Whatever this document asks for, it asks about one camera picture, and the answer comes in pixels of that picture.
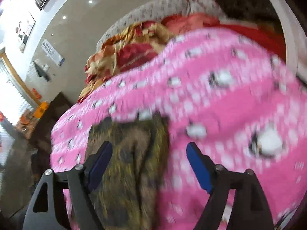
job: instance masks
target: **blue gripper pad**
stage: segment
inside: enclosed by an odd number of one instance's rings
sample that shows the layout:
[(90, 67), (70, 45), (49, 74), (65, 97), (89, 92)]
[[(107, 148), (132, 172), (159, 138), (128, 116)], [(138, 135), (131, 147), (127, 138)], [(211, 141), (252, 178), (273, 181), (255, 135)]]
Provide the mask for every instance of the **blue gripper pad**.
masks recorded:
[(89, 184), (87, 186), (89, 191), (93, 191), (98, 187), (101, 182), (101, 178), (110, 162), (113, 153), (113, 146), (111, 143), (107, 143), (104, 146), (101, 154), (99, 154), (95, 164), (89, 172)]
[(199, 182), (199, 185), (202, 189), (206, 190), (207, 193), (210, 193), (213, 189), (211, 183), (211, 176), (208, 168), (206, 168), (202, 157), (204, 156), (201, 151), (198, 149), (197, 145), (193, 142), (187, 145), (187, 158), (192, 166), (192, 169), (196, 175), (196, 178)]

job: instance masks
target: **screw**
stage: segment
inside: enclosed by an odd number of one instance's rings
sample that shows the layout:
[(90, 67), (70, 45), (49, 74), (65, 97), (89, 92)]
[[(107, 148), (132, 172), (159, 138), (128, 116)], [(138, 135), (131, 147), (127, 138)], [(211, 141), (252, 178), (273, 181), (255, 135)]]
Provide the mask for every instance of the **screw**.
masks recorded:
[(224, 166), (221, 165), (221, 164), (217, 164), (217, 165), (215, 165), (215, 169), (216, 169), (217, 171), (222, 171), (222, 170), (224, 169)]
[(52, 174), (52, 170), (51, 169), (48, 169), (45, 171), (45, 175), (51, 175)]
[(253, 174), (254, 174), (254, 171), (251, 170), (251, 169), (248, 169), (248, 170), (246, 170), (246, 173), (247, 173), (248, 175), (253, 175)]
[(83, 167), (84, 167), (83, 164), (77, 164), (77, 165), (75, 166), (75, 169), (76, 169), (76, 170), (82, 170)]

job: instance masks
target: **paper sign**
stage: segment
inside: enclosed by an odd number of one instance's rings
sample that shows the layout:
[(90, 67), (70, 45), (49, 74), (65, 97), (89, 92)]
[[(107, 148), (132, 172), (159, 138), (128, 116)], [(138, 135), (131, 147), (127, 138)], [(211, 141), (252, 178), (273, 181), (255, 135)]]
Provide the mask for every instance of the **paper sign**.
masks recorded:
[(54, 47), (49, 43), (49, 41), (45, 39), (41, 45), (41, 48), (58, 67), (63, 64), (65, 59), (54, 49)]

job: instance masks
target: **pink bed sheet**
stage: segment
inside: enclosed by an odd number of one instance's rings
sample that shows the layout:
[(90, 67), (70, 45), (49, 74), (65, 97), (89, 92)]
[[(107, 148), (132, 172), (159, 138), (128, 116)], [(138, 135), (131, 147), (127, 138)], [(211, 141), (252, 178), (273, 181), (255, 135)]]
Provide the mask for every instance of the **pink bed sheet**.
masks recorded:
[[(170, 118), (170, 154), (160, 188), (159, 229), (192, 230), (207, 202), (186, 158), (191, 141), (230, 170), (253, 169), (277, 221), (298, 206), (307, 188), (307, 95), (281, 60), (272, 65), (271, 59), (231, 30), (180, 35), (158, 57), (113, 77), (61, 117), (52, 130), (52, 168), (59, 172), (82, 163), (89, 130), (103, 118), (133, 121), (143, 110), (160, 111)], [(229, 88), (209, 85), (210, 72), (218, 70), (231, 73)], [(276, 84), (282, 89), (273, 89)], [(248, 144), (268, 123), (277, 127), (285, 149), (272, 159), (256, 158)], [(207, 136), (187, 136), (190, 124), (203, 125)], [(68, 194), (67, 210), (70, 214)]]

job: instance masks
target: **white wall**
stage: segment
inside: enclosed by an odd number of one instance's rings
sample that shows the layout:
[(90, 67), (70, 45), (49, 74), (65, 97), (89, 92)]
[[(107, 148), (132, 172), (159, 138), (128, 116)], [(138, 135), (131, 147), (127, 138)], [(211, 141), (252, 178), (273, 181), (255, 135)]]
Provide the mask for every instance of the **white wall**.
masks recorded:
[[(42, 11), (36, 6), (34, 0), (11, 0), (4, 8), (4, 12), (0, 17), (0, 39), (3, 37), (4, 31), (5, 52), (22, 80), (26, 79), (28, 67), (43, 33), (66, 1), (49, 0)], [(24, 10), (30, 11), (36, 24), (29, 36), (24, 53), (21, 53), (15, 28), (19, 21), (18, 15)]]

